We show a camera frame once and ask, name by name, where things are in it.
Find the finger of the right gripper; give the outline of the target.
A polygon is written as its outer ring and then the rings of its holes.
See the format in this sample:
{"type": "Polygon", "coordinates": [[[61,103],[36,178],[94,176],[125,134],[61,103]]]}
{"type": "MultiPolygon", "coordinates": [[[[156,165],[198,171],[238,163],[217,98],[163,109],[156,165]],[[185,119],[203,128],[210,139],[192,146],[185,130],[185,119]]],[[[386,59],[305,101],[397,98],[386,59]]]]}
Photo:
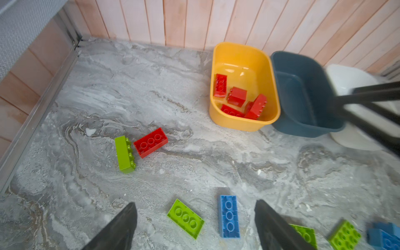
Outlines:
{"type": "Polygon", "coordinates": [[[353,89],[349,95],[335,96],[330,104],[339,107],[346,104],[364,104],[400,100],[400,82],[390,82],[353,89]]]}
{"type": "Polygon", "coordinates": [[[346,104],[331,111],[344,121],[342,131],[331,133],[340,145],[400,155],[400,111],[392,103],[346,104]]]}

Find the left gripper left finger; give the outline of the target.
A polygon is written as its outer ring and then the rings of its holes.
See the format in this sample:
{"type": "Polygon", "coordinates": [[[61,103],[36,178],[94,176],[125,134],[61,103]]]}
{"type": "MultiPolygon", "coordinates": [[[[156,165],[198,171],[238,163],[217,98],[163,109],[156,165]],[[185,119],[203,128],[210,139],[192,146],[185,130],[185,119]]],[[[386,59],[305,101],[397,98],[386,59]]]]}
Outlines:
{"type": "Polygon", "coordinates": [[[130,250],[137,227],[135,203],[129,203],[83,250],[130,250]]]}

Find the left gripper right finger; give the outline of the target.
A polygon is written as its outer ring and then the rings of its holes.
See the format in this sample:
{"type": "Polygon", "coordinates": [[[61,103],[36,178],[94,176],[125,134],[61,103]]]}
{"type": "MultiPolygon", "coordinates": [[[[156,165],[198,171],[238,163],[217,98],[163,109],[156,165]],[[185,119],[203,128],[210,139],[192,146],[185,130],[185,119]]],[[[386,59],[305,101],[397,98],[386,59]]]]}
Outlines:
{"type": "Polygon", "coordinates": [[[256,201],[254,211],[255,224],[263,250],[314,249],[264,200],[256,201]]]}

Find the red lego brick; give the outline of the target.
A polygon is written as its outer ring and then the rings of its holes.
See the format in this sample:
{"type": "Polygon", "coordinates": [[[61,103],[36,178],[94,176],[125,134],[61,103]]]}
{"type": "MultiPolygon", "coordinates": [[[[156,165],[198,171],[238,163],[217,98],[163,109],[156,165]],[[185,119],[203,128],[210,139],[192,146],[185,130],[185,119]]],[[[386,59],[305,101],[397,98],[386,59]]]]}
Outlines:
{"type": "Polygon", "coordinates": [[[244,118],[257,120],[261,116],[266,103],[267,98],[263,94],[259,94],[253,102],[247,103],[244,118]]]}
{"type": "Polygon", "coordinates": [[[247,97],[247,90],[238,87],[232,87],[229,92],[227,102],[228,104],[237,107],[242,107],[246,101],[246,97],[247,97]]]}
{"type": "Polygon", "coordinates": [[[236,110],[236,109],[234,109],[234,108],[232,108],[230,106],[227,106],[225,104],[222,105],[221,110],[227,115],[240,117],[240,118],[244,118],[244,116],[245,116],[244,113],[242,113],[242,112],[240,112],[240,111],[238,111],[238,110],[236,110]]]}
{"type": "Polygon", "coordinates": [[[168,143],[168,138],[162,128],[158,128],[150,134],[135,141],[133,144],[141,158],[152,154],[168,143]]]}
{"type": "Polygon", "coordinates": [[[227,94],[227,76],[216,74],[214,83],[214,97],[225,98],[227,94]]]}

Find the green lego brick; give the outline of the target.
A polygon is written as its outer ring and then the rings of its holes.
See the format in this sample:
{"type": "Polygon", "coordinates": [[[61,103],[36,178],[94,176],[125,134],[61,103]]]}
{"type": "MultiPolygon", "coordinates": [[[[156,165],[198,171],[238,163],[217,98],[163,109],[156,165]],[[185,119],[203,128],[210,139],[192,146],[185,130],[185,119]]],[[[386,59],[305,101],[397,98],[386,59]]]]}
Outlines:
{"type": "Polygon", "coordinates": [[[347,220],[342,220],[328,238],[334,250],[354,250],[361,240],[361,234],[347,220]]]}
{"type": "Polygon", "coordinates": [[[198,214],[176,199],[167,216],[193,239],[197,239],[205,224],[198,214]]]}
{"type": "Polygon", "coordinates": [[[294,224],[290,224],[290,226],[294,228],[295,231],[299,233],[307,243],[312,245],[316,250],[318,249],[318,244],[314,229],[294,224]]]}

